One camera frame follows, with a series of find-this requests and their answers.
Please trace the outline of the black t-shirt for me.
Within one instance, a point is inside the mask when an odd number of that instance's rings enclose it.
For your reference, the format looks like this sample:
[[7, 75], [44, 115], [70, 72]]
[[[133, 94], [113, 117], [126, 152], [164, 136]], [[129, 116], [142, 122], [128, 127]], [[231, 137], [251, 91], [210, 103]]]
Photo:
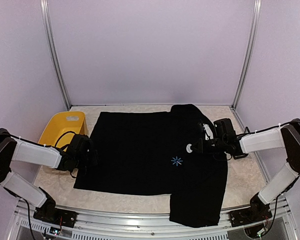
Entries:
[[226, 156], [187, 152], [213, 123], [193, 104], [170, 111], [100, 113], [90, 135], [98, 163], [78, 172], [75, 189], [113, 194], [168, 194], [169, 219], [187, 227], [216, 226], [224, 200]]

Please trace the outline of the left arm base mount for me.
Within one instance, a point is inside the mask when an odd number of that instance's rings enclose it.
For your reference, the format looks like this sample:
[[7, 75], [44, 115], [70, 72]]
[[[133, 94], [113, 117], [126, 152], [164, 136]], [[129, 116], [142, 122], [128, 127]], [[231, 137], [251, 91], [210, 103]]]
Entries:
[[54, 208], [49, 211], [36, 208], [33, 214], [33, 218], [36, 220], [68, 228], [74, 228], [77, 216], [78, 213], [75, 211], [60, 208]]

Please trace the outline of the near black brooch box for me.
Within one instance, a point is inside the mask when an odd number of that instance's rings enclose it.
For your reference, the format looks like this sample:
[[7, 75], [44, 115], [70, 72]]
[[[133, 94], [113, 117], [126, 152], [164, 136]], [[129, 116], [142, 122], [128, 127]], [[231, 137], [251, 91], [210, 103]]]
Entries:
[[237, 155], [234, 155], [233, 158], [235, 160], [237, 160], [237, 159], [243, 159], [243, 158], [246, 158], [248, 155], [249, 155], [248, 153], [237, 154]]

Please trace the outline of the aluminium frame post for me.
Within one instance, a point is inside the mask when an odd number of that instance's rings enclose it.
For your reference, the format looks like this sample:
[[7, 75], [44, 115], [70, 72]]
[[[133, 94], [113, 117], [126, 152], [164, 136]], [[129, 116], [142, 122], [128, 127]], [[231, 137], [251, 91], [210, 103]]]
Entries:
[[232, 102], [232, 109], [235, 112], [239, 106], [240, 99], [244, 90], [244, 85], [246, 82], [247, 74], [249, 71], [250, 62], [253, 55], [254, 45], [256, 41], [256, 36], [258, 32], [258, 24], [260, 20], [260, 14], [261, 14], [261, 0], [255, 0], [253, 5], [253, 11], [252, 11], [252, 19], [251, 19], [251, 25], [248, 35], [248, 41], [247, 41], [247, 47], [243, 59], [243, 65], [240, 72], [239, 82], [236, 88], [235, 96]]
[[57, 54], [57, 48], [54, 41], [54, 35], [53, 35], [53, 28], [52, 28], [52, 22], [50, 18], [50, 11], [49, 11], [49, 3], [47, 0], [40, 0], [40, 9], [43, 19], [43, 25], [45, 29], [45, 34], [47, 38], [47, 44], [52, 60], [53, 69], [55, 71], [57, 84], [59, 86], [61, 97], [63, 100], [63, 103], [65, 105], [66, 110], [70, 110], [72, 107], [70, 97], [66, 88], [66, 84], [63, 78], [62, 70], [60, 67], [60, 61]]

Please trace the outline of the yellow plastic basket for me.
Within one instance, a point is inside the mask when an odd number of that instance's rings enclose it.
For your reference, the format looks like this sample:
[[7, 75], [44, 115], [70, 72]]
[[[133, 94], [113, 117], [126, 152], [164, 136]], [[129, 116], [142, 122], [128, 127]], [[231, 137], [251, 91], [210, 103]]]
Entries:
[[50, 119], [38, 143], [61, 148], [71, 142], [74, 134], [88, 135], [85, 114], [82, 111], [59, 112]]

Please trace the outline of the left aluminium frame post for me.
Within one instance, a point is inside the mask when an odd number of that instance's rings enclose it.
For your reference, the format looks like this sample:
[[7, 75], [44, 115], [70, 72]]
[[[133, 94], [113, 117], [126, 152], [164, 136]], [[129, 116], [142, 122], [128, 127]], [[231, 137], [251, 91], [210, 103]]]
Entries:
[[66, 88], [66, 84], [63, 78], [62, 70], [60, 67], [60, 61], [57, 54], [57, 48], [54, 41], [54, 35], [53, 35], [53, 28], [52, 28], [52, 22], [50, 18], [50, 11], [49, 11], [49, 3], [47, 0], [40, 0], [40, 9], [43, 19], [43, 25], [45, 29], [45, 34], [47, 38], [47, 44], [52, 60], [53, 69], [55, 71], [57, 84], [59, 86], [61, 97], [63, 100], [63, 103], [65, 105], [66, 110], [70, 110], [72, 107], [70, 97]]

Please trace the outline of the far black brooch box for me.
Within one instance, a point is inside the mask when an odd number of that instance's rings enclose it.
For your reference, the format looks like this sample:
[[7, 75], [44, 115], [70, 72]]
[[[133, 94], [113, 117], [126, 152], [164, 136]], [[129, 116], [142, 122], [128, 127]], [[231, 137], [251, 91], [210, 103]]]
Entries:
[[250, 129], [249, 129], [249, 127], [248, 126], [246, 126], [245, 128], [244, 128], [244, 134], [248, 134], [248, 133], [250, 133], [251, 131], [250, 131]]

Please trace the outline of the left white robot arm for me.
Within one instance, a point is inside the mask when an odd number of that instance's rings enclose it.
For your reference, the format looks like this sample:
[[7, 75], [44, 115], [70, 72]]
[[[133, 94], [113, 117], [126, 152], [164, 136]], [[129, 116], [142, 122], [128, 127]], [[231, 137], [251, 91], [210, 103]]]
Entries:
[[34, 186], [11, 169], [12, 162], [25, 162], [72, 173], [98, 164], [98, 154], [87, 135], [74, 134], [70, 143], [52, 146], [34, 143], [0, 128], [0, 186], [32, 204], [53, 223], [60, 218], [56, 202], [43, 189]]

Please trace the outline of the round white brooch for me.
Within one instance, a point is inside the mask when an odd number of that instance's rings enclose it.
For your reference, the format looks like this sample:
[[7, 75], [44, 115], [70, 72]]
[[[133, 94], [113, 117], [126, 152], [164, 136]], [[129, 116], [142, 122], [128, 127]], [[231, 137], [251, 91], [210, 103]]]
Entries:
[[189, 154], [193, 152], [193, 150], [192, 150], [192, 144], [191, 144], [191, 143], [189, 143], [189, 144], [186, 146], [186, 151], [187, 151]]

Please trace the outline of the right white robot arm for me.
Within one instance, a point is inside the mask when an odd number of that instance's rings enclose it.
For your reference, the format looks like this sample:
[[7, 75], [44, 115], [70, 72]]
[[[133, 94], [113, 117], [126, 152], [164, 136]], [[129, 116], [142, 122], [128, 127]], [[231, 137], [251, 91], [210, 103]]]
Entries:
[[256, 222], [269, 209], [270, 203], [288, 191], [300, 177], [300, 119], [295, 118], [277, 126], [236, 134], [229, 118], [214, 122], [211, 131], [207, 124], [200, 123], [202, 137], [186, 146], [188, 153], [229, 154], [234, 159], [245, 158], [248, 154], [269, 149], [285, 149], [286, 162], [272, 180], [250, 200], [246, 218]]

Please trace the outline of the front aluminium rail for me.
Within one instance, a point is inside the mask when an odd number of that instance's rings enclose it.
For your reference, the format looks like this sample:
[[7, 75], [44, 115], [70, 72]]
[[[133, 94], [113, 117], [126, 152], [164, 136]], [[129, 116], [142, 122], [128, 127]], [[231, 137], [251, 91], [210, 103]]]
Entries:
[[8, 240], [248, 240], [261, 223], [233, 227], [229, 209], [221, 212], [217, 226], [191, 228], [169, 221], [167, 214], [123, 214], [74, 209], [73, 227], [57, 225], [28, 217], [34, 208], [20, 200], [11, 220]]

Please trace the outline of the black brooch box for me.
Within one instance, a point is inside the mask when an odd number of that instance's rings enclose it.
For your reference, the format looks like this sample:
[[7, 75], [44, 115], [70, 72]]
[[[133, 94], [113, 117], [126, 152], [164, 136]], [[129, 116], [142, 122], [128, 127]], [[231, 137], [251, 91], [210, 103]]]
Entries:
[[248, 153], [237, 154], [237, 155], [234, 155], [233, 158], [235, 160], [237, 160], [237, 159], [243, 159], [243, 158], [246, 158], [248, 155], [249, 155]]
[[248, 134], [248, 133], [250, 133], [251, 131], [250, 131], [250, 129], [249, 129], [249, 127], [248, 126], [246, 126], [245, 128], [244, 128], [244, 134]]

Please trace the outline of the right aluminium frame post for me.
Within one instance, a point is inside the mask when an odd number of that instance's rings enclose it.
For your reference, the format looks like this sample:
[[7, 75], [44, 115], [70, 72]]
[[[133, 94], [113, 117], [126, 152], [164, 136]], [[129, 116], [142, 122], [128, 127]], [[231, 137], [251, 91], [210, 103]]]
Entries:
[[248, 41], [247, 41], [247, 47], [243, 59], [243, 65], [240, 72], [239, 82], [236, 88], [235, 96], [232, 102], [232, 109], [235, 112], [239, 106], [240, 99], [244, 90], [244, 85], [246, 82], [247, 74], [249, 71], [250, 62], [253, 55], [254, 45], [256, 41], [256, 36], [258, 32], [258, 24], [260, 20], [260, 14], [261, 14], [261, 0], [255, 0], [253, 5], [253, 11], [252, 11], [252, 19], [251, 19], [251, 25], [248, 35]]

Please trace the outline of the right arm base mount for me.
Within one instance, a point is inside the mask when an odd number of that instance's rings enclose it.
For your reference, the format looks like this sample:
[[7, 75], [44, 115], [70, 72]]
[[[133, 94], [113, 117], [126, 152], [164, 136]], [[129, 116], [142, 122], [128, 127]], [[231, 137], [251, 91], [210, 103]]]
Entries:
[[231, 226], [239, 227], [271, 219], [272, 212], [268, 209], [263, 212], [253, 212], [250, 207], [229, 212]]

